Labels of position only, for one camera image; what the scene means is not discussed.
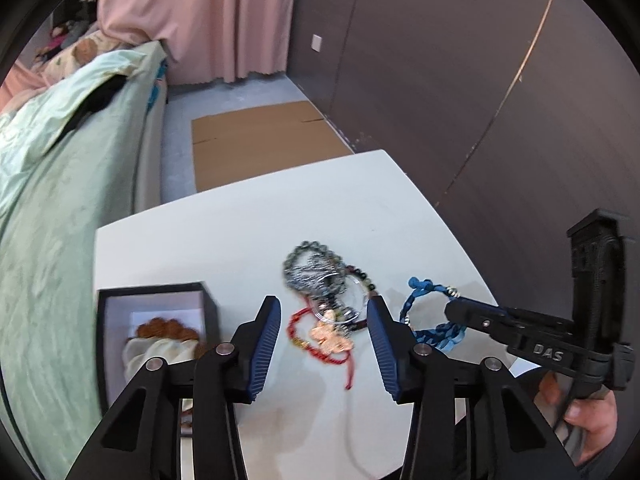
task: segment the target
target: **white table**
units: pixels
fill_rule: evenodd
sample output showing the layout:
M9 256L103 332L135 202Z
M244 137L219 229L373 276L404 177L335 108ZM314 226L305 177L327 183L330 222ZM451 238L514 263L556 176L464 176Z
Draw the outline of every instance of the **white table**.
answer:
M354 336L349 392L345 367L324 365L288 341L289 316L303 303L285 287L282 262L302 240L320 240L367 272L395 317L411 276L494 303L453 234L382 151L252 178L105 226L97 232L94 285L202 280L222 310L224 337L276 295L282 329L266 385L254 404L238 409L249 478L377 479L402 465L412 406L397 406L386 393L366 331ZM412 323L443 322L445 304L435 293L418 299ZM450 355L513 361L473 331Z

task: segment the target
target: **human hand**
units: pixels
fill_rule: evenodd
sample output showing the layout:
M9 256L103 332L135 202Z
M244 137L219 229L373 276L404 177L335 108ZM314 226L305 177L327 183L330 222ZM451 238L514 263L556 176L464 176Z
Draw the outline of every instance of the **human hand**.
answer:
M540 381L539 390L546 402L552 406L559 406L564 396L553 372L548 372ZM583 428L586 432L584 449L575 465L583 464L605 449L616 434L616 397L613 392L608 392L604 399L574 400L569 405L564 420L572 426Z

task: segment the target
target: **screw head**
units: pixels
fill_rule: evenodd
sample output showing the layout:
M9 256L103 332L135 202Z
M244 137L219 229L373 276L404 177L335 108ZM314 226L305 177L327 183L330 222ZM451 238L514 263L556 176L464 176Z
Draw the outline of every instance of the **screw head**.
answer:
M216 346L216 354L218 355L229 355L236 349L231 343L220 343Z
M145 368L150 372L155 372L162 368L162 359L159 357L152 357L149 361L146 362Z
M500 368L502 368L502 361L496 357L488 357L484 360L484 366L489 368L494 372L497 372Z
M430 345L427 343L418 343L414 346L414 352L418 355L429 355L433 351Z

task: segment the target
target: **black box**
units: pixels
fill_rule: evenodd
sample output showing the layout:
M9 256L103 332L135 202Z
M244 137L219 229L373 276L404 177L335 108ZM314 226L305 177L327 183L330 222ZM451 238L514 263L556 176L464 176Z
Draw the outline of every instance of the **black box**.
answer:
M175 318L196 329L207 348L220 343L218 307L204 283L107 288L98 291L97 306L95 361L102 414L127 384L122 351L140 324L152 317Z

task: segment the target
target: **white mattress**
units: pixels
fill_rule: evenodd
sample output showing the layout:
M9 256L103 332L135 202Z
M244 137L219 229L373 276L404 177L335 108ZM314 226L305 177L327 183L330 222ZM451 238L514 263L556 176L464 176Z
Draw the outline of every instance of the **white mattress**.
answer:
M166 105L166 79L160 82L158 98L146 115L140 144L134 194L134 213L160 205L160 158L162 122Z

